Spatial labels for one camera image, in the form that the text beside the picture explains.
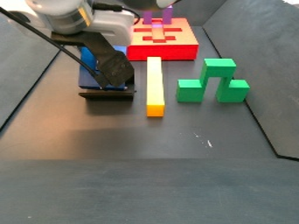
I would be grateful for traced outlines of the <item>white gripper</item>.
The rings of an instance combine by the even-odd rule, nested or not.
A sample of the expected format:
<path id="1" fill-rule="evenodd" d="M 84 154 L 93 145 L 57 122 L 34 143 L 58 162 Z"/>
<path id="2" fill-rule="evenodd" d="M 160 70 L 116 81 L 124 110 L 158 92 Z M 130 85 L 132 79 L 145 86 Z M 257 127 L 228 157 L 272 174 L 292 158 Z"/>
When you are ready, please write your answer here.
<path id="1" fill-rule="evenodd" d="M 88 26 L 82 32 L 100 33 L 113 46 L 129 46 L 133 38 L 134 16 L 130 12 L 110 10 L 94 10 L 85 12 L 77 9 L 82 19 L 88 20 Z"/>

